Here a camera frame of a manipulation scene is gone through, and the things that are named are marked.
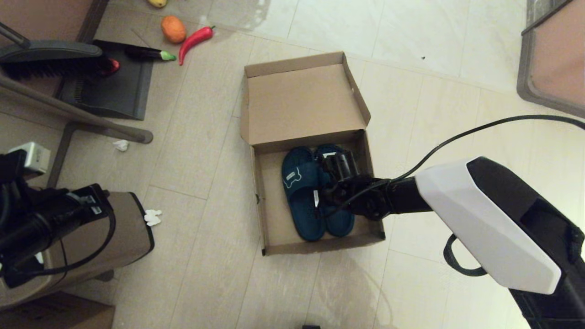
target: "black handle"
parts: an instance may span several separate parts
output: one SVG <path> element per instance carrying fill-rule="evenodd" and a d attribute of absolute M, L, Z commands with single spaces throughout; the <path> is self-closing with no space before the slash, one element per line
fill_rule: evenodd
<path fill-rule="evenodd" d="M 3 35 L 19 45 L 22 49 L 30 47 L 30 40 L 20 35 L 17 31 L 7 27 L 0 22 L 0 35 Z"/>

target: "black strap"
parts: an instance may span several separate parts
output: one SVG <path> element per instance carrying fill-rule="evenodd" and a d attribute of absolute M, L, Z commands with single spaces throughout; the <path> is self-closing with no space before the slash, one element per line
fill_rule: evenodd
<path fill-rule="evenodd" d="M 486 270 L 484 270 L 481 267 L 477 269 L 465 269 L 461 267 L 461 265 L 459 265 L 459 262 L 457 262 L 457 259 L 455 259 L 455 255 L 453 254 L 453 249 L 451 249 L 453 242 L 455 242 L 455 240 L 457 240 L 455 234 L 452 234 L 447 240 L 447 244 L 443 249 L 443 257 L 445 257 L 445 262 L 447 262 L 447 264 L 449 264 L 449 266 L 451 266 L 454 270 L 466 276 L 486 275 L 487 274 Z"/>

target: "brown box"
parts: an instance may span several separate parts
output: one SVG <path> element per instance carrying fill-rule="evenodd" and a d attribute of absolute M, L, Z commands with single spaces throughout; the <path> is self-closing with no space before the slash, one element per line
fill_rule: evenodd
<path fill-rule="evenodd" d="M 342 52 L 249 65 L 242 138 L 252 164 L 264 255 L 366 246 L 386 238 L 382 222 L 356 216 L 353 231 L 305 242 L 294 227 L 281 166 L 289 150 L 334 143 L 353 151 L 361 173 L 373 175 L 365 131 L 370 112 Z"/>
<path fill-rule="evenodd" d="M 114 306 L 55 293 L 0 312 L 0 328 L 110 329 Z"/>

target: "slide sandal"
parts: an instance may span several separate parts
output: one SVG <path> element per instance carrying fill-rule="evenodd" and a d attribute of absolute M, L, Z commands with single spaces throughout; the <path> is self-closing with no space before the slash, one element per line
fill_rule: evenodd
<path fill-rule="evenodd" d="M 328 155 L 328 153 L 343 152 L 343 149 L 333 145 L 321 145 L 315 151 L 315 156 L 320 157 L 322 155 Z M 325 173 L 323 169 L 319 168 L 319 186 L 324 186 L 331 181 L 328 173 Z M 321 214 L 323 216 L 329 214 L 335 210 L 334 206 L 321 205 Z M 355 216 L 347 210 L 339 210 L 333 215 L 325 219 L 327 231 L 336 237 L 344 237 L 353 229 L 353 223 L 355 222 Z"/>
<path fill-rule="evenodd" d="M 317 241 L 325 234 L 325 221 L 315 208 L 313 191 L 318 190 L 319 165 L 308 148 L 291 150 L 283 161 L 283 183 L 298 235 Z"/>

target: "box flap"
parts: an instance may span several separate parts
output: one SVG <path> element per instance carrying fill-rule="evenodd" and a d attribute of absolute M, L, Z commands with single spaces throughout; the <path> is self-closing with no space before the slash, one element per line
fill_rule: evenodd
<path fill-rule="evenodd" d="M 365 129 L 370 119 L 343 53 L 246 67 L 242 137 L 251 145 Z"/>

